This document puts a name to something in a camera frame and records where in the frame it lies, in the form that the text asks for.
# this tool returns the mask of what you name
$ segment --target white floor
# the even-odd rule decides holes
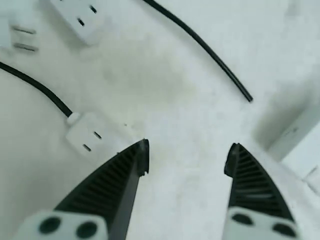
[[[207,41],[252,93],[252,104],[202,48],[141,0],[106,0],[107,33],[91,48],[43,1],[2,2],[37,29],[40,50],[0,51],[0,60],[45,84],[74,112],[97,111],[112,122],[123,144],[110,146],[106,160],[149,139],[150,172],[140,181],[128,240],[221,239],[231,144],[263,155],[320,99],[318,0],[159,1]],[[45,96],[4,71],[0,78],[0,239],[6,239],[102,162],[80,159],[68,146],[66,118]],[[290,207],[306,239],[319,239],[317,202],[286,180],[280,182],[295,196]]]

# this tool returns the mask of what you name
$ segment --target power strip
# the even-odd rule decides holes
[[[72,31],[87,45],[97,44],[104,33],[104,1],[48,0]]]

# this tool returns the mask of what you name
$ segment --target outlet slot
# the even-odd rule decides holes
[[[92,12],[94,12],[95,14],[97,13],[97,9],[95,9],[94,6],[90,5],[90,9],[92,10]]]
[[[88,147],[87,145],[85,145],[85,144],[83,144],[82,145],[88,152],[91,152],[91,148],[90,147]]]
[[[81,18],[78,17],[77,20],[78,20],[78,22],[81,24],[82,27],[85,26],[85,23],[81,20]]]
[[[95,131],[94,133],[93,133],[98,139],[102,139],[102,137]]]

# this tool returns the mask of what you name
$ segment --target black cable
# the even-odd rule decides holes
[[[216,61],[216,63],[222,68],[222,70],[229,76],[229,78],[234,82],[237,88],[241,91],[244,97],[249,101],[253,101],[253,97],[250,95],[245,86],[239,81],[236,75],[228,68],[228,66],[220,59],[220,57],[206,44],[206,42],[193,31],[187,24],[180,20],[177,16],[172,14],[170,11],[165,9],[159,3],[154,0],[143,0],[145,3],[149,4],[151,7],[156,9],[158,12],[165,15],[167,18],[172,20],[178,26],[180,26],[184,31],[186,31],[201,47]]]
[[[46,95],[67,117],[69,117],[72,114],[72,111],[70,110],[70,108],[68,108],[67,105],[63,101],[61,101],[61,99],[58,98],[49,88],[42,85],[40,82],[34,80],[32,77],[24,74],[23,72],[20,72],[17,69],[14,69],[11,66],[8,66],[2,62],[0,62],[0,69],[5,70],[6,72],[20,78],[21,80],[25,81],[28,84],[34,86],[36,89],[38,89],[44,95]]]

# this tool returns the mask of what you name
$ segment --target electrical plug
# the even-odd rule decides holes
[[[105,30],[105,5],[101,0],[47,0],[72,31],[87,45],[99,42]]]
[[[67,123],[70,125],[67,141],[85,158],[105,160],[133,143],[128,132],[122,132],[118,125],[93,112],[82,115],[74,112]]]

